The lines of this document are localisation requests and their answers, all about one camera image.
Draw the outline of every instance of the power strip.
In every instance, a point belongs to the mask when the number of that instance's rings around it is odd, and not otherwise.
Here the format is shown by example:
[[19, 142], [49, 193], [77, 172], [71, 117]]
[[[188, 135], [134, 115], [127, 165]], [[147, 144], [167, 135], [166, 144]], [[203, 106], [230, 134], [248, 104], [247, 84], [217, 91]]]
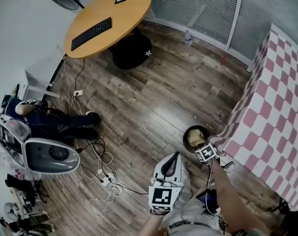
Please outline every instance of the power strip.
[[104, 177], [104, 178], [103, 178], [103, 183], [102, 183], [102, 185], [103, 185], [104, 187], [114, 187], [114, 186], [115, 186], [114, 181], [115, 181], [116, 177], [115, 177], [115, 176], [113, 175], [113, 173], [111, 173], [111, 172], [108, 173], [108, 176], [109, 176], [109, 177]]

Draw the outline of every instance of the wall outlet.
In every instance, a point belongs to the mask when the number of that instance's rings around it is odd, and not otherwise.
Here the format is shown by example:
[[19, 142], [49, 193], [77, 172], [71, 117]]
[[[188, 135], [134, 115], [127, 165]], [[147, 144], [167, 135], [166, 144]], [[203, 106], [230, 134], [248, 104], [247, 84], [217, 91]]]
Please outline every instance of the wall outlet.
[[74, 96], [79, 96], [79, 95], [83, 95], [83, 94], [84, 94], [84, 91], [82, 91], [82, 90], [74, 91]]
[[102, 185], [104, 187], [114, 187], [116, 183], [116, 177], [113, 175], [113, 173], [108, 172], [107, 174], [109, 177], [104, 177], [103, 178], [103, 183]]

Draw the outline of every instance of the person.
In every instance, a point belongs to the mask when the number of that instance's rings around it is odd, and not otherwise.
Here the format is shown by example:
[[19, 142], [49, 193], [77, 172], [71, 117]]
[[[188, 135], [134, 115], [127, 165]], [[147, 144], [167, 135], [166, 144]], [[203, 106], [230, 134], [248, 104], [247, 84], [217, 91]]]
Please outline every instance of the person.
[[199, 192], [194, 197], [186, 195], [190, 189], [189, 174], [186, 170], [184, 177], [187, 179], [174, 210], [170, 213], [150, 211], [150, 216], [138, 236], [221, 236], [224, 233], [219, 227], [221, 217], [224, 217], [233, 236], [269, 236], [268, 228], [242, 202], [218, 161], [213, 160], [210, 164], [214, 175], [216, 205], [220, 208], [210, 209], [207, 196], [205, 203], [196, 198], [199, 197]]
[[99, 138], [96, 130], [83, 127], [100, 123], [100, 116], [94, 112], [87, 112], [86, 115], [68, 116], [61, 110], [43, 107], [43, 102], [37, 101], [35, 104], [29, 105], [10, 95], [5, 96], [2, 108], [6, 115], [26, 123], [31, 129], [32, 137], [58, 141], [67, 138], [93, 141]]
[[47, 215], [47, 213], [44, 211], [43, 215], [40, 216], [31, 216], [30, 218], [22, 219], [20, 215], [18, 215], [18, 220], [15, 222], [8, 223], [4, 220], [2, 217], [0, 219], [0, 224], [6, 228], [8, 228], [10, 231], [17, 233], [21, 229], [29, 232], [29, 231], [35, 231], [42, 233], [43, 235], [48, 235], [50, 232], [54, 232], [54, 226], [53, 224], [43, 224], [43, 222], [48, 221], [50, 217]]

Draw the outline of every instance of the round wooden table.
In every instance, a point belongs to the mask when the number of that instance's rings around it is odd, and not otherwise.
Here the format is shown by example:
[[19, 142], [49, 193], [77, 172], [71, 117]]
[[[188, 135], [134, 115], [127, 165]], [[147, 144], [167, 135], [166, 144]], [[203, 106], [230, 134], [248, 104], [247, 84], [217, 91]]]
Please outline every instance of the round wooden table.
[[[113, 46], [139, 24], [147, 14], [151, 4], [151, 0], [126, 0], [117, 4], [114, 2], [115, 0], [94, 0], [76, 16], [64, 40], [64, 49], [67, 55], [72, 58], [85, 58]], [[71, 41], [75, 37], [108, 17], [112, 18], [111, 29], [87, 41], [77, 49], [71, 50]]]

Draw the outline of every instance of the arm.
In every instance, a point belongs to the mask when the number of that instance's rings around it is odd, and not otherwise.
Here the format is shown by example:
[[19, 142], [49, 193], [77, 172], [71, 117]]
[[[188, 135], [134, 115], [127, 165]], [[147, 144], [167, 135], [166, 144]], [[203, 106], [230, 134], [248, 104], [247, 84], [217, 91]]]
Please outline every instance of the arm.
[[216, 160], [213, 163], [213, 175], [217, 190], [217, 202], [229, 225], [230, 233], [233, 234], [238, 230], [259, 229], [269, 236], [268, 228], [245, 206]]
[[162, 219], [163, 216], [149, 216], [138, 232], [138, 236], [156, 236]]
[[27, 116], [35, 109], [34, 105], [19, 105], [16, 109], [17, 114]]

